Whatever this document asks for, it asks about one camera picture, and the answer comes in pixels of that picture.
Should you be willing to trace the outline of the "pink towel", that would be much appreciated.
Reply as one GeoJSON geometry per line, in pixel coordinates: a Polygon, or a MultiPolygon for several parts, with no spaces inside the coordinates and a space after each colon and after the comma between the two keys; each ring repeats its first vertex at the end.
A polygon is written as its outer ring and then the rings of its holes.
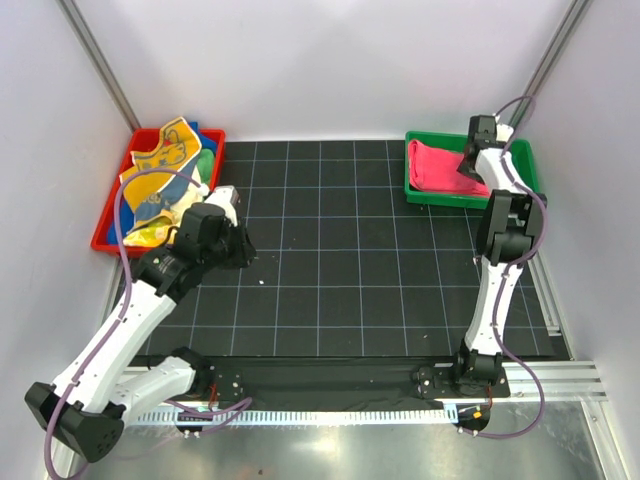
{"type": "Polygon", "coordinates": [[[409,185],[414,189],[448,195],[488,198],[488,188],[458,171],[462,153],[430,147],[410,140],[407,147],[409,185]]]}

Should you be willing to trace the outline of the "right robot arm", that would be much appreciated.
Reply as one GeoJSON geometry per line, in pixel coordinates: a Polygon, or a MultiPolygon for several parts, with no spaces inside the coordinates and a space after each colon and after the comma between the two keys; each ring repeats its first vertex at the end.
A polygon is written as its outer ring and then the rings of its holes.
{"type": "Polygon", "coordinates": [[[500,383],[507,352],[503,336],[516,283],[545,233],[546,200],[526,184],[510,152],[514,129],[496,115],[470,118],[458,171],[487,187],[489,200],[476,235],[480,289],[469,328],[450,372],[460,395],[500,383]]]}

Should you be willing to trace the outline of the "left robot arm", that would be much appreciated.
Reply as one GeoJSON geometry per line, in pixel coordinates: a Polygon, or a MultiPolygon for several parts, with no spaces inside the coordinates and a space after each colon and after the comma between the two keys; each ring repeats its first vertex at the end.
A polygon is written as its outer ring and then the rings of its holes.
{"type": "Polygon", "coordinates": [[[171,246],[138,261],[132,284],[76,359],[52,383],[35,382],[25,402],[48,440],[58,440],[95,463],[115,447],[124,429],[176,396],[200,400],[214,385],[214,367],[179,347],[156,367],[120,380],[155,328],[213,269],[248,267],[255,257],[235,204],[219,195],[183,214],[171,246]]]}

